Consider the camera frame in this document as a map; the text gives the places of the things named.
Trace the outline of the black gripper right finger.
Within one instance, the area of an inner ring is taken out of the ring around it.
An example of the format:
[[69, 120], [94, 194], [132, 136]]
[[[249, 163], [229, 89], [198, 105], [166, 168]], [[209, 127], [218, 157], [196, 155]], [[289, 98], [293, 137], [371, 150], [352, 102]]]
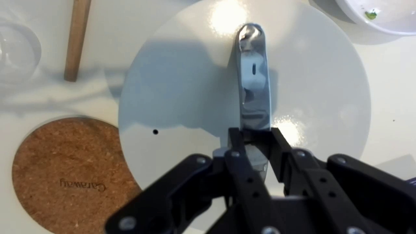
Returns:
[[264, 154], [276, 175], [284, 175], [293, 149], [279, 129], [262, 133]]

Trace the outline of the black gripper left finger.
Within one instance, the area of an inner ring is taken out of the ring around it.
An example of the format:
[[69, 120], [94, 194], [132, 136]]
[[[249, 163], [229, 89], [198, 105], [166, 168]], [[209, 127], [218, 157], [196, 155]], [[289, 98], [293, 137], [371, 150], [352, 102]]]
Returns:
[[229, 132], [229, 151], [228, 151], [228, 162], [232, 166], [233, 171], [242, 175], [250, 175], [253, 172], [253, 167], [250, 164], [244, 133], [238, 128], [231, 128]]

